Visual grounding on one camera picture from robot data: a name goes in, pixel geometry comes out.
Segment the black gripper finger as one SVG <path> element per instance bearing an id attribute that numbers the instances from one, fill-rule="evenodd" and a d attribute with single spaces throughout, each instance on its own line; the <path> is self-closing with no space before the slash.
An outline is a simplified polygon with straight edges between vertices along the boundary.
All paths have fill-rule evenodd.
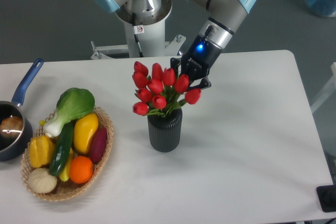
<path id="1" fill-rule="evenodd" d="M 181 73 L 181 58 L 171 58 L 170 67 L 174 70 L 176 75 Z"/>
<path id="2" fill-rule="evenodd" d="M 207 89 L 210 88 L 212 86 L 211 82 L 209 81 L 208 76 L 189 76 L 188 77 L 189 80 L 189 86 L 187 88 L 188 91 L 194 90 L 194 89 Z M 200 80 L 199 84 L 197 85 L 192 85 L 192 83 L 196 80 Z"/>

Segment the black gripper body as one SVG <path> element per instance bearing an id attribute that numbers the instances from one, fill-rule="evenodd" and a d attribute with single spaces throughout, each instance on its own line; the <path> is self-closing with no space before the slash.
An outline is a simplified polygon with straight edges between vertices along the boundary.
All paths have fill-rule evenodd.
<path id="1" fill-rule="evenodd" d="M 209 75 L 222 50 L 208 40 L 197 35 L 187 53 L 181 57 L 181 74 L 189 80 L 198 80 Z"/>

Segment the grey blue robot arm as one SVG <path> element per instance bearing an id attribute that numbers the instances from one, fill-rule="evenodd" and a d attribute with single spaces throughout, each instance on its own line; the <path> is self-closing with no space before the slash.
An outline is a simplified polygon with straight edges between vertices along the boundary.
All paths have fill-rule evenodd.
<path id="1" fill-rule="evenodd" d="M 165 20 L 171 13 L 172 0 L 94 0 L 108 13 L 115 13 L 124 23 L 129 56 L 156 57 L 166 55 Z M 229 43 L 256 0 L 188 0 L 208 13 L 188 51 L 171 58 L 175 72 L 198 81 L 199 89 L 211 86 L 211 67 Z"/>

